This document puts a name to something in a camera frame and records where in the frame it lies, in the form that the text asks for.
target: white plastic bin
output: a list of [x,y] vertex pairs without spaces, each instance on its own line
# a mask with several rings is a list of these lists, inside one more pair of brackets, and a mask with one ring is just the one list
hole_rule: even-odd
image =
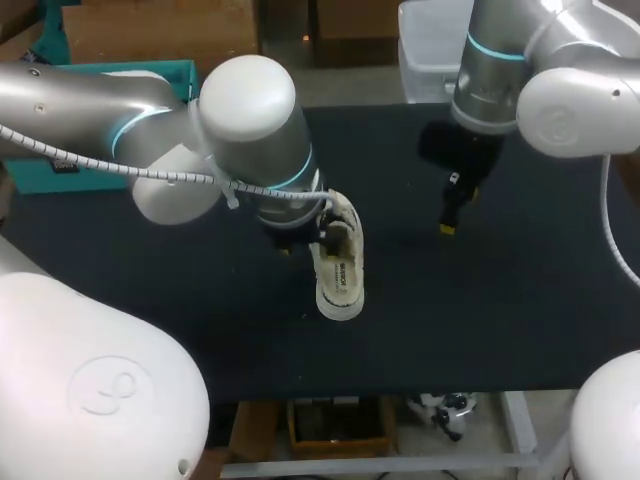
[[455,90],[473,0],[411,0],[398,9],[408,103],[447,103]]

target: white cable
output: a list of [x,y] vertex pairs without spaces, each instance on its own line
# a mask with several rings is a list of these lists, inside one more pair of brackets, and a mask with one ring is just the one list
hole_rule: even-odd
[[279,198],[281,200],[325,200],[329,202],[332,207],[335,206],[333,198],[329,192],[284,192],[281,190],[270,190],[256,185],[247,185],[233,180],[216,179],[211,175],[202,175],[199,173],[167,172],[163,170],[148,170],[146,168],[128,167],[126,165],[105,162],[104,160],[97,160],[95,158],[77,155],[75,153],[52,147],[51,145],[39,142],[33,138],[27,137],[26,135],[22,135],[21,133],[18,133],[4,125],[0,125],[0,138],[49,158],[70,162],[80,167],[100,170],[103,172],[128,175],[132,177],[151,178],[155,180],[165,180],[169,183],[185,182],[201,185],[217,185],[221,189],[229,188],[238,192],[263,197]]
[[637,287],[640,287],[640,278],[635,274],[629,264],[625,261],[620,249],[613,238],[613,232],[611,231],[611,224],[609,223],[609,206],[607,202],[607,186],[609,183],[609,169],[611,166],[611,156],[606,155],[604,162],[602,163],[602,176],[600,179],[600,211],[602,214],[602,226],[604,227],[604,236],[607,239],[613,258],[615,258],[622,271],[629,277]]

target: black mat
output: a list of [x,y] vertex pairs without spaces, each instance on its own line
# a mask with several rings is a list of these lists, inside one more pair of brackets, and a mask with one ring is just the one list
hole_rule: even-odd
[[[640,291],[600,225],[600,162],[547,159],[515,135],[445,237],[448,173],[414,152],[446,112],[307,112],[319,162],[365,226],[366,305],[349,322],[317,312],[309,254],[273,251],[242,209],[168,228],[125,193],[17,197],[4,234],[60,280],[175,336],[215,401],[577,387],[640,348]],[[640,214],[615,175],[610,201],[640,270]]]

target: teal bin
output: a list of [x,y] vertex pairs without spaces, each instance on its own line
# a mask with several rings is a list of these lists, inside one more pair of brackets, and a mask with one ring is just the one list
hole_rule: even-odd
[[[196,67],[191,60],[65,65],[69,63],[69,49],[61,25],[62,15],[59,6],[46,4],[44,34],[23,59],[50,63],[72,72],[96,75],[127,70],[148,70],[167,79],[176,96],[185,103],[200,94]],[[73,171],[54,170],[52,162],[47,159],[4,159],[3,163],[13,178],[16,188],[22,194],[116,190],[127,186],[127,179],[124,176],[85,168],[73,169]]]

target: sneaker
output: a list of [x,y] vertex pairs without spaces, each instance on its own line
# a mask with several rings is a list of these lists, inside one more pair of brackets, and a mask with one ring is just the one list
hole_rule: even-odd
[[320,313],[331,320],[351,320],[364,306],[364,232],[351,202],[338,192],[329,193],[337,212],[325,207],[318,225],[341,240],[331,251],[319,243],[309,246],[316,271],[316,303]]

